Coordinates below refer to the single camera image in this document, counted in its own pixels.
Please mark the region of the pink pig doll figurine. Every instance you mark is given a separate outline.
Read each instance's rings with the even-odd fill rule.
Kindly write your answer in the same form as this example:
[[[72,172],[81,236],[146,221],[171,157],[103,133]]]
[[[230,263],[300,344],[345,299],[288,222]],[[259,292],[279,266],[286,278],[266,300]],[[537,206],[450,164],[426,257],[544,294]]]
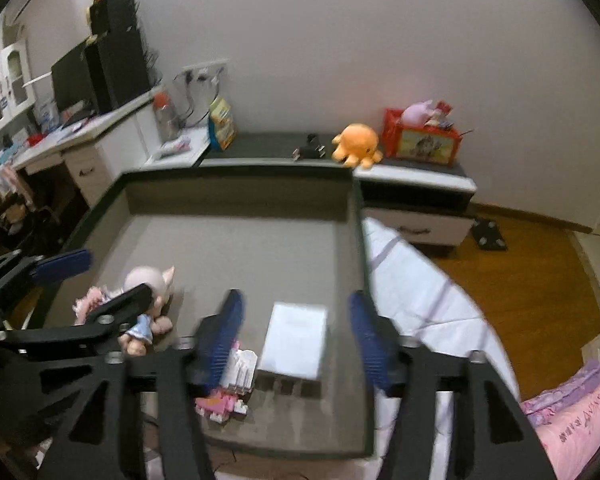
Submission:
[[[166,336],[173,330],[173,323],[163,309],[173,295],[175,268],[159,270],[153,266],[137,266],[125,277],[123,290],[129,292],[140,285],[150,289],[150,300],[140,311],[136,322],[119,337],[122,349],[129,356],[144,356],[154,345],[156,337]]]

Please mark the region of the pink building block donut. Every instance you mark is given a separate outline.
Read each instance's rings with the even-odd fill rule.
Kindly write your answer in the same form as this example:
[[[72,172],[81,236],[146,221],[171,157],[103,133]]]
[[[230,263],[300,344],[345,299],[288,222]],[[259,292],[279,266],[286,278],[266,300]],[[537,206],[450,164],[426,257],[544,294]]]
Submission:
[[[110,295],[106,287],[90,287],[86,294],[82,298],[77,299],[72,306],[74,313],[74,324],[83,325],[86,321],[87,315],[107,302],[109,299]]]

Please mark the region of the white power adapter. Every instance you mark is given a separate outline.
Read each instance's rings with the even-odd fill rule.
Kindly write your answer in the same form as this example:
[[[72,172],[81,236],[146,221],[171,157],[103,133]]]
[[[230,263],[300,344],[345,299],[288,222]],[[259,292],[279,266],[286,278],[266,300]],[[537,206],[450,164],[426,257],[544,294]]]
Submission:
[[[322,396],[328,318],[327,308],[317,304],[274,304],[257,368],[263,388],[307,399]]]

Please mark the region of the pink bed quilt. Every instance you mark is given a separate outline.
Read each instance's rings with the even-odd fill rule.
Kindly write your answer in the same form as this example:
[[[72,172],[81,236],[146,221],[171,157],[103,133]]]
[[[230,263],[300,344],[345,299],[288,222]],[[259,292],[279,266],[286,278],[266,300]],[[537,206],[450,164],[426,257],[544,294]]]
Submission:
[[[566,382],[520,407],[558,479],[574,479],[600,448],[600,359],[586,362]]]

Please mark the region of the white computer desk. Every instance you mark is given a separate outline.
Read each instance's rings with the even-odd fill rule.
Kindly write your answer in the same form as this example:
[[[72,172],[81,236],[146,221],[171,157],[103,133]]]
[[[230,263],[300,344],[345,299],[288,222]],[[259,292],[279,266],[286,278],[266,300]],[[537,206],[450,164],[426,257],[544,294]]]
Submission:
[[[82,127],[60,128],[28,148],[12,168],[29,176],[64,165],[88,206],[94,206],[120,174],[145,165],[161,142],[146,92]]]

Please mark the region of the pink and black tray box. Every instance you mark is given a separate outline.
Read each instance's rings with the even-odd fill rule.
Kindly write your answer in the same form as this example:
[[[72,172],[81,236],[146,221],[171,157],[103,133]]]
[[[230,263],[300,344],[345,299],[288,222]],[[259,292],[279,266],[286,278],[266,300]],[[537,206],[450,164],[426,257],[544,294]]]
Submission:
[[[374,395],[350,323],[349,298],[368,289],[360,191],[329,165],[227,162],[127,172],[84,217],[67,244],[87,248],[86,273],[46,289],[31,325],[69,325],[74,300],[93,285],[118,287],[136,266],[175,272],[175,331],[193,333],[231,289],[244,297],[240,343],[261,352],[276,304],[327,312],[321,381],[291,393],[259,390],[247,417],[204,425],[219,448],[345,460],[374,449]]]

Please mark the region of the red cap water bottle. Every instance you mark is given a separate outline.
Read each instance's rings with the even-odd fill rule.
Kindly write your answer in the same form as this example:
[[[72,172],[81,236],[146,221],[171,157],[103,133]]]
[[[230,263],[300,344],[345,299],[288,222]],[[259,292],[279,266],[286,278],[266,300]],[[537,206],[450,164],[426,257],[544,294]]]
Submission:
[[[168,92],[160,91],[152,100],[159,136],[162,143],[174,140],[180,132],[178,113]]]

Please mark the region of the black computer monitor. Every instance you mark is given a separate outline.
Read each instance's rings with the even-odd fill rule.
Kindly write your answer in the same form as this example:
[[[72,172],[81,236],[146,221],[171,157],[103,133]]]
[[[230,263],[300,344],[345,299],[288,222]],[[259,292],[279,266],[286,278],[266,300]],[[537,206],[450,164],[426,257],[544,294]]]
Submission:
[[[54,98],[61,113],[79,105],[94,113],[91,76],[84,58],[86,43],[77,44],[52,66]]]

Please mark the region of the black bathroom scale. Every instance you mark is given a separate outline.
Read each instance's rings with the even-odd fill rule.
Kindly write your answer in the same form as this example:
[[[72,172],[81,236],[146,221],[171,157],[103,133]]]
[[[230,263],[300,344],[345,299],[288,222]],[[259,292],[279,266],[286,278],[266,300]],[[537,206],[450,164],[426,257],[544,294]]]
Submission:
[[[470,229],[471,236],[480,250],[506,252],[507,245],[494,220],[475,218]]]

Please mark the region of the snack bag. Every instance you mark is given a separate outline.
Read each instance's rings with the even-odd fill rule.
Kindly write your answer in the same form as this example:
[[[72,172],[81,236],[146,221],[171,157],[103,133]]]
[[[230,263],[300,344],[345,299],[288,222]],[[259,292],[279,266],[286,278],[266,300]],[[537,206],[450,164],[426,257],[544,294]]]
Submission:
[[[236,127],[230,103],[218,96],[210,105],[208,122],[212,150],[225,151],[235,139]]]

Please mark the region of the black computer tower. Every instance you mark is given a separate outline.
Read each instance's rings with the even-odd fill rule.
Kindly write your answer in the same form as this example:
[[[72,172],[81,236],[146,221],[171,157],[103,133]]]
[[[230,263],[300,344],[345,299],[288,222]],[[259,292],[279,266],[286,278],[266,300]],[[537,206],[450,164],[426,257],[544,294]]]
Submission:
[[[83,51],[97,114],[117,110],[150,90],[142,40],[137,28],[108,32]]]

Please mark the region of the low white tv cabinet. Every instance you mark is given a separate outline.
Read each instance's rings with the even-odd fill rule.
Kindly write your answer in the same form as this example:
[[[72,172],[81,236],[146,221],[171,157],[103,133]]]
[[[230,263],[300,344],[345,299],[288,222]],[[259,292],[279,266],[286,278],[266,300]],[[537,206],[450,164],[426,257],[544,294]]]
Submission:
[[[185,151],[166,154],[164,148],[157,148],[144,167],[193,167],[212,158],[291,162],[294,150],[306,144],[302,133],[242,133],[227,150],[215,152],[204,127],[183,130],[180,140]],[[399,231],[414,245],[456,247],[474,224],[469,203],[477,185],[461,166],[384,160],[370,170],[355,170],[354,176],[360,185],[364,214]]]

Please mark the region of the black small clip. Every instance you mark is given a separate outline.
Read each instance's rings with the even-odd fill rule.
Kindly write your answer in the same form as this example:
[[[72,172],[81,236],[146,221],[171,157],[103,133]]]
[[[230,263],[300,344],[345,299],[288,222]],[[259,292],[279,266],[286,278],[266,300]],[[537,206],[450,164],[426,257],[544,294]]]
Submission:
[[[318,136],[314,133],[306,136],[306,143],[298,146],[292,152],[292,159],[298,162],[302,159],[321,159],[326,156],[326,146],[321,144]]]

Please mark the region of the black speaker box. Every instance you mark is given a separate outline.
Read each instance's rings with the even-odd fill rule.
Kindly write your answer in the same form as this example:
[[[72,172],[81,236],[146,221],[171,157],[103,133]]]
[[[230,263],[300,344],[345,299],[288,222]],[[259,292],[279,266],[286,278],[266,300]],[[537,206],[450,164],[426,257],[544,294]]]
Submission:
[[[94,36],[137,28],[135,0],[98,0],[88,9]]]

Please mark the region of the orange octopus plush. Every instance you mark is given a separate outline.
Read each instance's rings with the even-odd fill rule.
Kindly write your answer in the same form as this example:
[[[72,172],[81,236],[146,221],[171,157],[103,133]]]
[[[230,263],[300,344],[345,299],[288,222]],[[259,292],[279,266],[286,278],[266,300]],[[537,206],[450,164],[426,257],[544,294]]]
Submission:
[[[381,162],[379,136],[373,128],[364,124],[351,124],[332,139],[332,159],[348,168],[370,169]]]

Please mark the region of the red storage crate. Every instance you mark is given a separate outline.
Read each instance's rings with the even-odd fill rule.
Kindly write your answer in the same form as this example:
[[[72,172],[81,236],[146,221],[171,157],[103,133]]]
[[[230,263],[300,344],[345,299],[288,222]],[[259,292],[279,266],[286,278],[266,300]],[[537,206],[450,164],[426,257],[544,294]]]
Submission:
[[[462,136],[454,129],[416,127],[401,122],[400,108],[386,108],[380,145],[385,158],[452,167]]]

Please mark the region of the pink plush toy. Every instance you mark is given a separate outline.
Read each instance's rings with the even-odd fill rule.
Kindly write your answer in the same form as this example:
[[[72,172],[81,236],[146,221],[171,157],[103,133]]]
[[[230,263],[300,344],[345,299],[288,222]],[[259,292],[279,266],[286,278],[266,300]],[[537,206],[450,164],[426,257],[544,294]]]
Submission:
[[[430,121],[433,114],[434,106],[431,100],[417,102],[402,112],[401,122],[403,125],[420,128]]]

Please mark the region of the white wall cabinet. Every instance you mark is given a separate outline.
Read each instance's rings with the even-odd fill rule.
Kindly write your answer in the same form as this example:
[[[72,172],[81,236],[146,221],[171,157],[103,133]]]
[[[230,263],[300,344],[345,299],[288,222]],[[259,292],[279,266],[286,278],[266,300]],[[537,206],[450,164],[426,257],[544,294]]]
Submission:
[[[0,131],[35,104],[31,80],[24,40],[0,51]]]

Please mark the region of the wall power strip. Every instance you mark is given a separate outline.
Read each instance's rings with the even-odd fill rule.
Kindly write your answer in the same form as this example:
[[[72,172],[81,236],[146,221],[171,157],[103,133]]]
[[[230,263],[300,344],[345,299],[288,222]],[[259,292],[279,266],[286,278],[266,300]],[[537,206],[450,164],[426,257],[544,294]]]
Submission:
[[[182,68],[182,73],[191,74],[194,79],[209,79],[222,73],[227,68],[227,64],[227,58],[218,58],[217,60],[186,65]]]

